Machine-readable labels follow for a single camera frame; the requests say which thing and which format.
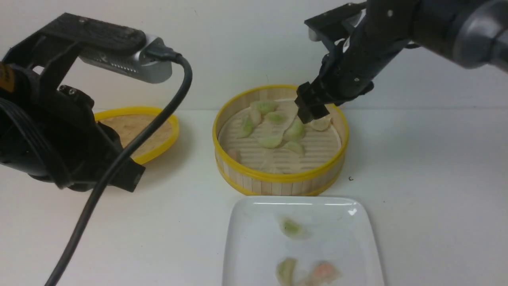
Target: white plate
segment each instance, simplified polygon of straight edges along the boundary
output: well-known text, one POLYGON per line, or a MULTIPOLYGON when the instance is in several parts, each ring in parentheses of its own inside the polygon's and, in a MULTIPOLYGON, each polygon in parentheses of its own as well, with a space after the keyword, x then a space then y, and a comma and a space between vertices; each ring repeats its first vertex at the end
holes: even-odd
POLYGON ((229 223, 223 286, 278 286, 275 268, 287 257, 298 260, 295 282, 328 261, 342 274, 330 286, 384 286, 369 218, 351 199, 252 196, 239 201, 229 223), (305 226, 310 237, 286 237, 280 230, 284 217, 305 226))

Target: white table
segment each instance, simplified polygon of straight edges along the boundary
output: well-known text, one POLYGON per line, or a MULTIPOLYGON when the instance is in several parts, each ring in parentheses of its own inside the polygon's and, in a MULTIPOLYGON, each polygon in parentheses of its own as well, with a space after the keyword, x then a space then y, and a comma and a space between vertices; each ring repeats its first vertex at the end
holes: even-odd
MULTIPOLYGON (((508 110, 345 113, 346 163, 323 195, 367 209, 386 285, 506 285, 508 110)), ((175 146, 134 193, 106 190, 59 285, 220 285, 242 195, 216 170, 216 111, 177 115, 175 146)), ((44 284, 89 194, 0 167, 0 285, 44 284)))

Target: bamboo steamer base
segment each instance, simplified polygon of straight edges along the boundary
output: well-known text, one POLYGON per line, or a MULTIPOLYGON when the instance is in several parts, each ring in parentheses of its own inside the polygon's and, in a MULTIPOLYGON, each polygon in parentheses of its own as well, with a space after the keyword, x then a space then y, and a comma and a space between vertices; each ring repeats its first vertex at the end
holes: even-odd
POLYGON ((305 126, 306 135, 300 142, 306 149, 303 157, 283 148, 264 149, 258 144, 257 138, 280 134, 284 128, 267 120, 251 136, 236 138, 251 102, 276 100, 277 110, 294 115, 295 98, 295 87, 262 87, 236 96, 217 115, 213 131, 217 167, 224 179, 243 194, 318 195, 337 179, 344 163, 348 129, 343 114, 334 106, 327 106, 332 117, 329 129, 319 132, 305 126), (227 154, 231 150, 239 152, 239 158, 235 158, 238 162, 227 154))
MULTIPOLYGON (((155 119, 153 115, 134 114, 111 117, 100 120, 100 122, 113 128, 118 133, 122 147, 125 148, 153 119, 155 119)), ((131 157, 136 158, 151 152, 168 140, 171 132, 171 124, 164 122, 145 143, 134 151, 131 157)))
MULTIPOLYGON (((298 109, 292 99, 277 100, 277 102, 277 111, 287 115, 296 114, 298 109)), ((239 153, 237 161, 248 168, 274 174, 303 173, 322 166, 340 150, 340 137, 334 128, 319 132, 307 124, 305 137, 300 141, 305 148, 304 156, 284 148, 265 149, 259 145, 257 138, 281 134, 284 124, 274 125, 268 120, 263 120, 249 137, 237 138, 242 119, 248 116, 249 111, 250 108, 247 108, 232 116, 219 133, 222 149, 228 154, 230 150, 237 151, 239 153)))

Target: white wall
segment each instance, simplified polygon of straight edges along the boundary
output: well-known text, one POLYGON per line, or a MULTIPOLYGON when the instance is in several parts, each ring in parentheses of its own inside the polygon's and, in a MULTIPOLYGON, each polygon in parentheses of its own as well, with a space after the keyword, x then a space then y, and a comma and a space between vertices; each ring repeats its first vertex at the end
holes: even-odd
MULTIPOLYGON (((194 68, 194 84, 181 108, 219 108, 259 85, 312 80, 325 53, 310 42, 303 21, 344 0, 3 0, 0 54, 70 12, 161 36, 194 68)), ((82 89, 97 108, 163 106, 182 74, 150 85, 79 60, 64 80, 82 89)), ((425 51, 406 50, 375 80, 356 108, 508 107, 508 76, 494 68, 462 70, 425 51)))

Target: bamboo steamer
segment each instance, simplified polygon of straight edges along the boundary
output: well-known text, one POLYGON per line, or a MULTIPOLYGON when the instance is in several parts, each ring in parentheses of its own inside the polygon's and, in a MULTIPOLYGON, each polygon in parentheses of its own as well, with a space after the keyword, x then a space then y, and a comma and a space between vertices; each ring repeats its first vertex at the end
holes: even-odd
MULTIPOLYGON (((162 109, 147 106, 134 106, 112 109, 96 113, 95 120, 116 131, 122 147, 126 147, 162 109)), ((132 159, 138 164, 145 164, 165 152, 178 138, 179 126, 176 116, 171 115, 166 122, 133 154, 132 159)))
POLYGON ((235 96, 219 111, 213 124, 215 160, 222 177, 239 192, 245 195, 313 196, 337 180, 344 164, 349 129, 344 115, 334 105, 327 105, 332 118, 328 130, 318 132, 305 126, 306 135, 301 140, 306 149, 303 157, 283 148, 267 150, 259 146, 256 138, 279 131, 266 120, 248 138, 236 138, 251 102, 276 100, 279 102, 277 110, 288 111, 296 108, 295 98, 296 87, 270 85, 235 96), (232 158, 236 157, 232 154, 235 151, 239 152, 239 158, 232 158), (266 168, 267 161, 272 169, 266 168), (272 174, 274 169, 283 174, 272 174))

